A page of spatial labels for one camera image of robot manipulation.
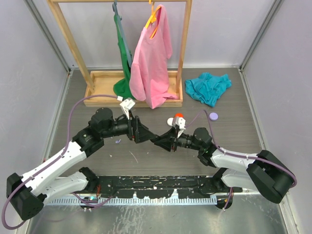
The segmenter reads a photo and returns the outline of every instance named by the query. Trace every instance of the crumpled towel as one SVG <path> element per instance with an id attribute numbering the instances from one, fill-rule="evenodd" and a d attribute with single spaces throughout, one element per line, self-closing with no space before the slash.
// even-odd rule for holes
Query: crumpled towel
<path id="1" fill-rule="evenodd" d="M 216 101 L 231 86 L 232 82 L 227 74 L 217 77 L 205 72 L 198 78 L 186 80 L 185 92 L 191 98 L 214 107 Z"/>

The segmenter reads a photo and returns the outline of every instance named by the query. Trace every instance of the small white object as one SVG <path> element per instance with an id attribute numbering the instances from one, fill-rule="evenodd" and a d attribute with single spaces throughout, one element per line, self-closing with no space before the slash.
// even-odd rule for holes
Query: small white object
<path id="1" fill-rule="evenodd" d="M 180 130 L 178 132 L 177 138 L 179 138 L 183 133 L 183 131 L 185 130 L 185 119 L 182 117 L 169 118 L 167 120 L 167 124 L 171 127 L 175 127 L 177 125 L 179 126 Z"/>
<path id="2" fill-rule="evenodd" d="M 131 98 L 127 98 L 121 104 L 119 104 L 121 106 L 122 112 L 127 116 L 128 119 L 130 119 L 129 110 L 131 110 L 131 108 L 135 104 L 136 104 L 135 101 L 133 101 Z"/>
<path id="3" fill-rule="evenodd" d="M 174 118 L 169 118 L 168 120 L 167 120 L 167 124 L 170 126 L 170 127 L 172 127 L 172 122 L 174 121 Z"/>
<path id="4" fill-rule="evenodd" d="M 129 150 L 129 152 L 132 154 L 132 156 L 135 158 L 136 163 L 138 163 L 137 158 L 135 157 L 135 155 Z"/>

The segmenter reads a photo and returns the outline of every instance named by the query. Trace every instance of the purple lid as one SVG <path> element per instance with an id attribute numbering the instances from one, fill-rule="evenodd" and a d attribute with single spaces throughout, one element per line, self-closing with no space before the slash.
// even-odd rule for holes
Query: purple lid
<path id="1" fill-rule="evenodd" d="M 212 121 L 216 121 L 218 119 L 218 114 L 215 113 L 215 112 L 211 112 L 209 114 L 209 119 L 212 120 Z"/>

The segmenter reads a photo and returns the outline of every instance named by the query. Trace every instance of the gray floor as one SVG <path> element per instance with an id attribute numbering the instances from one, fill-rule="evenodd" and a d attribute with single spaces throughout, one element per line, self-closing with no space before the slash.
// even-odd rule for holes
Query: gray floor
<path id="1" fill-rule="evenodd" d="M 235 195 L 226 212 L 207 205 L 47 206 L 27 234 L 284 234 L 280 208 L 260 195 Z"/>
<path id="2" fill-rule="evenodd" d="M 214 108 L 201 104 L 184 93 L 182 108 L 157 108 L 151 110 L 134 106 L 133 114 L 138 115 L 141 122 L 148 126 L 151 131 L 160 135 L 169 130 L 166 121 L 177 112 L 182 113 L 186 121 L 190 122 L 202 109 L 214 111 L 219 114 L 219 120 L 213 123 L 214 135 L 219 145 L 233 151 L 260 152 L 259 140 L 238 70 L 235 68 L 184 69 L 182 79 L 196 78 L 203 72 L 210 72 L 216 76 L 228 74 L 232 81 L 232 87 L 221 96 Z M 72 106 L 84 97 L 85 89 L 86 83 L 80 71 L 74 71 L 51 155 L 57 153 L 64 146 L 69 112 Z M 84 104 L 76 108 L 72 118 L 71 136 L 74 136 L 78 131 L 87 126 L 88 121 L 96 110 L 97 108 L 86 107 Z M 112 110 L 114 117 L 122 114 L 120 108 L 112 108 Z M 204 114 L 185 133 L 193 134 L 194 129 L 197 127 L 208 128 Z M 115 141 L 118 139 L 121 139 L 121 142 L 116 144 Z M 213 175 L 215 169 L 202 165 L 196 156 L 197 153 L 192 150 L 180 148 L 175 153 L 169 153 L 151 142 L 135 144 L 129 141 L 126 136 L 121 136 L 114 139 L 106 139 L 105 146 L 102 149 L 83 162 L 76 164 L 63 175 L 71 175 L 81 167 L 89 167 L 97 175 L 102 176 Z"/>

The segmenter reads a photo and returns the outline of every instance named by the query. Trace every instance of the green shirt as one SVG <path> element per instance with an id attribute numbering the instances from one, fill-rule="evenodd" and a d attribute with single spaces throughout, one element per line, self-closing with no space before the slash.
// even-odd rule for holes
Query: green shirt
<path id="1" fill-rule="evenodd" d="M 126 49 L 125 49 L 125 45 L 122 39 L 122 36 L 120 34 L 119 31 L 119 27 L 118 27 L 118 23 L 117 23 L 117 16 L 114 16 L 114 21 L 116 24 L 116 29 L 117 29 L 117 37 L 118 37 L 118 47 L 120 50 L 120 56 L 121 56 L 121 63 L 122 63 L 122 69 L 123 69 L 123 73 L 125 75 L 125 78 L 118 81 L 114 87 L 113 87 L 113 91 L 116 95 L 121 96 L 123 98 L 132 98 L 135 99 L 130 91 L 130 87 L 129 87 L 129 81 L 130 81 L 130 67 L 128 64 L 128 59 L 127 59 L 127 53 L 126 53 Z"/>

